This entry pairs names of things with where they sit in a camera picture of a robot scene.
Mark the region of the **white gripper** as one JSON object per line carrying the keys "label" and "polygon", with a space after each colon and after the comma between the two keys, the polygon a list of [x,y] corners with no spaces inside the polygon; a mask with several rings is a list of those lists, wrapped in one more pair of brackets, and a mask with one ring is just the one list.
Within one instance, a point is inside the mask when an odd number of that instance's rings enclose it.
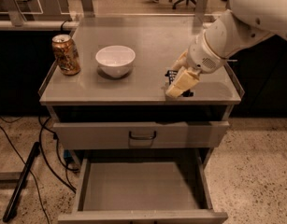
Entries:
{"label": "white gripper", "polygon": [[187,68],[188,64],[202,74],[211,74],[226,65],[226,60],[211,50],[204,32],[195,35],[188,50],[184,50],[171,67],[178,73],[172,84],[168,85],[167,96],[177,98],[199,82],[199,74]]}

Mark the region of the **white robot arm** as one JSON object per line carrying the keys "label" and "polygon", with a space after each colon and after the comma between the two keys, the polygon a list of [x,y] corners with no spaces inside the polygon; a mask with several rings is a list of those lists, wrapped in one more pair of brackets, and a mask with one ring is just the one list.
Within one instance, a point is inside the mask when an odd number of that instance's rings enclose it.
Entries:
{"label": "white robot arm", "polygon": [[227,64],[237,52],[277,35],[287,41],[287,0],[228,0],[227,9],[208,28],[193,36],[172,66],[177,72],[165,94],[181,96]]}

